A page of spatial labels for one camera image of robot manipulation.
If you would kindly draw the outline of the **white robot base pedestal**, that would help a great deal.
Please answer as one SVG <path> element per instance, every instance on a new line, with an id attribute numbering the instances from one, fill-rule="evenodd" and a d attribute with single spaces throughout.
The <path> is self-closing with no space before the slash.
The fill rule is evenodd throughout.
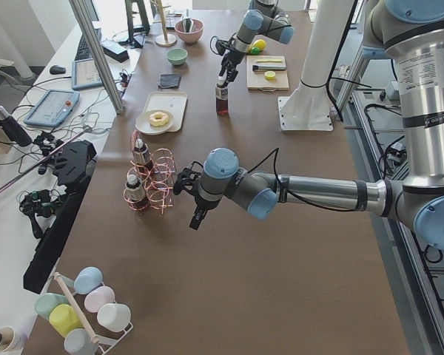
<path id="1" fill-rule="evenodd" d="M 356 6 L 354 0 L 328 0 L 318 5 L 300 83 L 289 97 L 278 99 L 283 131 L 333 130 L 329 78 Z"/>

